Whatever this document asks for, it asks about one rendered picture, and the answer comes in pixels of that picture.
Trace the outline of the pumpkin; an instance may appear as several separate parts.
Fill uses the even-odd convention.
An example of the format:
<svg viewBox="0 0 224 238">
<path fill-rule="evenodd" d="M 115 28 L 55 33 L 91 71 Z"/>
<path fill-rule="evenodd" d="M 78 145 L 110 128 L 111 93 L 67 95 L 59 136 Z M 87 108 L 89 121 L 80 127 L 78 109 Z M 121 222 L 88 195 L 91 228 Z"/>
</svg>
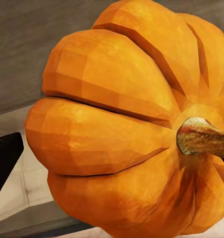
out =
<svg viewBox="0 0 224 238">
<path fill-rule="evenodd" d="M 174 238 L 224 218 L 224 33 L 120 0 L 63 37 L 25 122 L 57 206 L 113 238 Z"/>
</svg>

